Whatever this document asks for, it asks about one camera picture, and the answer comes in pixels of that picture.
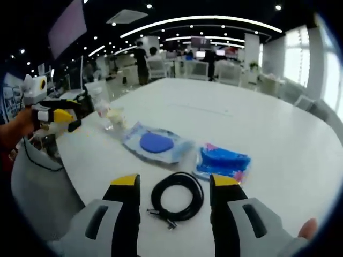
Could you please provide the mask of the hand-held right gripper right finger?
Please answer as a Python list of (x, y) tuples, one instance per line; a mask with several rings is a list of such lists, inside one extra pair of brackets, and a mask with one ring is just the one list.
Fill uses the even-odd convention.
[(294, 256), (308, 243), (232, 177), (210, 175), (210, 204), (215, 256)]

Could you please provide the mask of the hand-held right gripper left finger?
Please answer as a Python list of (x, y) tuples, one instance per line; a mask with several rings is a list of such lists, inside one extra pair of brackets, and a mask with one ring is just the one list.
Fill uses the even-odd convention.
[(102, 199), (72, 218), (67, 233), (49, 242), (56, 256), (137, 256), (140, 176), (114, 179)]

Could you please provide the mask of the person's right hand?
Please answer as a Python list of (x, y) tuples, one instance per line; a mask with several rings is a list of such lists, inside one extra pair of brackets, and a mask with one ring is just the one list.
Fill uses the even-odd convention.
[(316, 234), (318, 229), (317, 220), (315, 218), (311, 218), (307, 220), (303, 226), (301, 227), (298, 237), (305, 238), (306, 240), (310, 240)]

